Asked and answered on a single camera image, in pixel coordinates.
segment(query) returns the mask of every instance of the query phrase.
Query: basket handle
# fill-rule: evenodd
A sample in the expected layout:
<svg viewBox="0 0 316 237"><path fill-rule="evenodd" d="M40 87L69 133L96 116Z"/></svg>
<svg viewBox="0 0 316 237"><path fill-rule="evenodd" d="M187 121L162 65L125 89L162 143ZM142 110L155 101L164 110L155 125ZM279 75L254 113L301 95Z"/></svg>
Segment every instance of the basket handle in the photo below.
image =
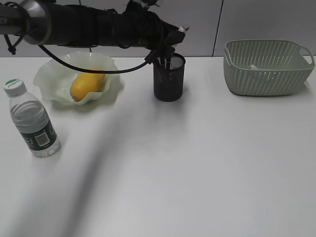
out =
<svg viewBox="0 0 316 237"><path fill-rule="evenodd" d="M315 66L315 59L314 59L314 56L313 56L312 52L311 52L308 48L303 47L303 46L301 46L301 49L303 49L304 51L306 51L306 52L308 53L308 55L311 57L312 62L309 63L309 64Z"/></svg>
<svg viewBox="0 0 316 237"><path fill-rule="evenodd" d="M226 48L225 48L224 54L225 54L225 58L226 58L226 61L227 61L228 65L231 67L233 62L232 62L232 59L231 59L231 55L229 54L229 52L228 52L228 50Z"/></svg>

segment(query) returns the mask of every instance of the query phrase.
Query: black mesh cup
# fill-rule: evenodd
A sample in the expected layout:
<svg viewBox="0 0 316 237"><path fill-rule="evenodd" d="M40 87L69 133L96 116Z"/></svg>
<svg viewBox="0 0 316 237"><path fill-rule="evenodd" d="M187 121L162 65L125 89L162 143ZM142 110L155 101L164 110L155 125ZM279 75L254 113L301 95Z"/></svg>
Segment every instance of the black mesh cup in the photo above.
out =
<svg viewBox="0 0 316 237"><path fill-rule="evenodd" d="M154 94L157 99L165 102L180 99L185 63L185 58L177 53L171 59L160 57L154 61Z"/></svg>

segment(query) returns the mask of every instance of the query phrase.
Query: plastic bottle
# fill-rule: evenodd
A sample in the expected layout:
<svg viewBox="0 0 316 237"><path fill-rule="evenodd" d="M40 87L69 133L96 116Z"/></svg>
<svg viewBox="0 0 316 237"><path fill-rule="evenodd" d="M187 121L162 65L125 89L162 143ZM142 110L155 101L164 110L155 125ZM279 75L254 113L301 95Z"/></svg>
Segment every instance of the plastic bottle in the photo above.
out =
<svg viewBox="0 0 316 237"><path fill-rule="evenodd" d="M61 144L43 104L27 92L20 79L8 81L4 90L10 98L12 121L31 152L37 157L56 153Z"/></svg>

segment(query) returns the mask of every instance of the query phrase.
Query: yellow mango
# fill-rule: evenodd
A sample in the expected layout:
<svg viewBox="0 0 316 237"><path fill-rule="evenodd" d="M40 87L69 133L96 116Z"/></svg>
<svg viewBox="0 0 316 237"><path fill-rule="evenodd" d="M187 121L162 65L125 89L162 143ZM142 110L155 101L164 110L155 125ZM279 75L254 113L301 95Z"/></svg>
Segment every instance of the yellow mango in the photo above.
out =
<svg viewBox="0 0 316 237"><path fill-rule="evenodd" d="M82 100L88 93L97 92L105 80L105 74L81 73L73 82L70 94L75 100Z"/></svg>

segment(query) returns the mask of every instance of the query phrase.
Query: green plastic basket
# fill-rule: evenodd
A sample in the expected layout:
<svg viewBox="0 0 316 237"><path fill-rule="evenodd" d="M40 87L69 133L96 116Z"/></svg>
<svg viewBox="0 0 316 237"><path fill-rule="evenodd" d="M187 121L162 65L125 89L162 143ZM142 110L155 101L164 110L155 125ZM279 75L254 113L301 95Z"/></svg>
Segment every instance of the green plastic basket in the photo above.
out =
<svg viewBox="0 0 316 237"><path fill-rule="evenodd" d="M303 52L311 57L311 63ZM314 68L311 51L291 41L235 40L225 45L225 80L229 90L237 95L292 94Z"/></svg>

